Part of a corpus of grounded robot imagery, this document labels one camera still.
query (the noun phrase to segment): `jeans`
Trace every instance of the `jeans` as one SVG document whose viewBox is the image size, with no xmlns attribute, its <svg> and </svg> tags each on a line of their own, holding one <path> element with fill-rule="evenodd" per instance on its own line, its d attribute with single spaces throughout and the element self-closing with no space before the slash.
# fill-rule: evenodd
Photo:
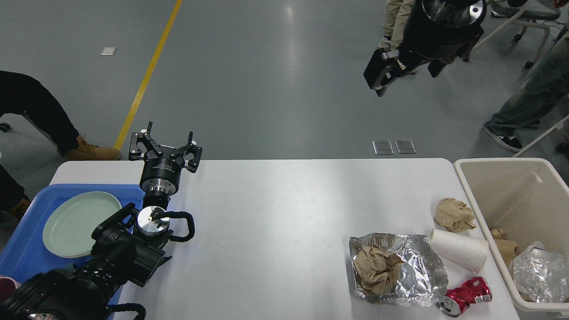
<svg viewBox="0 0 569 320">
<path fill-rule="evenodd" d="M 565 36 L 485 125 L 497 136 L 513 136 L 516 128 L 548 114 L 568 93 L 569 38 Z"/>
<path fill-rule="evenodd" d="M 79 132 L 39 81 L 20 73 L 0 71 L 0 97 L 0 116 L 5 113 L 26 115 L 63 153 L 79 147 Z M 24 188 L 0 165 L 0 211 L 12 209 L 25 197 Z"/>
</svg>

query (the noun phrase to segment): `foil tray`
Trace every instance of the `foil tray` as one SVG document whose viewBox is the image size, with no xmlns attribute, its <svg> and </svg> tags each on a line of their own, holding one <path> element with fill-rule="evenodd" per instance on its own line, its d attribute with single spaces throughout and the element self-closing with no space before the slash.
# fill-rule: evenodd
<svg viewBox="0 0 569 320">
<path fill-rule="evenodd" d="M 361 278 L 353 262 L 363 247 L 372 244 L 385 252 L 395 253 L 403 260 L 399 280 L 394 284 L 392 294 L 379 296 L 360 285 Z M 447 270 L 439 255 L 428 243 L 427 236 L 370 233 L 359 238 L 350 237 L 349 248 L 356 283 L 355 292 L 364 301 L 377 305 L 428 307 L 447 292 Z"/>
</svg>

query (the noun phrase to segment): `aluminum foil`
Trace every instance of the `aluminum foil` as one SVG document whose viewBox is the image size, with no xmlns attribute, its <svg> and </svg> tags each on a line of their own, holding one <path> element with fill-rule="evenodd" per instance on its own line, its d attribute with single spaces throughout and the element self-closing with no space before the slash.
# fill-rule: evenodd
<svg viewBox="0 0 569 320">
<path fill-rule="evenodd" d="M 361 279 L 353 262 L 363 247 L 372 244 L 385 252 L 395 253 L 403 260 L 399 280 L 395 283 L 392 294 L 368 295 L 360 285 Z M 378 305 L 428 307 L 447 292 L 447 270 L 428 243 L 427 236 L 370 233 L 359 238 L 351 237 L 349 247 L 356 295 L 364 301 Z"/>
<path fill-rule="evenodd" d="M 514 283 L 519 292 L 535 302 L 565 302 L 569 297 L 569 269 L 565 258 L 532 243 L 512 261 Z"/>
</svg>

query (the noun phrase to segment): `light green plate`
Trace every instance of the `light green plate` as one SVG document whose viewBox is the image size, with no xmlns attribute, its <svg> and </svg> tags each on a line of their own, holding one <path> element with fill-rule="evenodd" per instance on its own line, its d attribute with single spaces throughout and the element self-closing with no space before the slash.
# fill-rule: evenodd
<svg viewBox="0 0 569 320">
<path fill-rule="evenodd" d="M 95 240 L 93 230 L 122 208 L 112 194 L 102 191 L 76 195 L 60 205 L 43 228 L 43 244 L 64 258 L 87 256 Z"/>
</svg>

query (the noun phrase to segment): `paper cup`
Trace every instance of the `paper cup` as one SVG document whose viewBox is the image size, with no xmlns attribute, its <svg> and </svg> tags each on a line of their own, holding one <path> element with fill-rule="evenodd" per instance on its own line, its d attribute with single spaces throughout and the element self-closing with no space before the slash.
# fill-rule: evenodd
<svg viewBox="0 0 569 320">
<path fill-rule="evenodd" d="M 480 272 L 488 257 L 488 242 L 484 239 L 435 229 L 429 242 L 439 255 L 473 273 Z"/>
</svg>

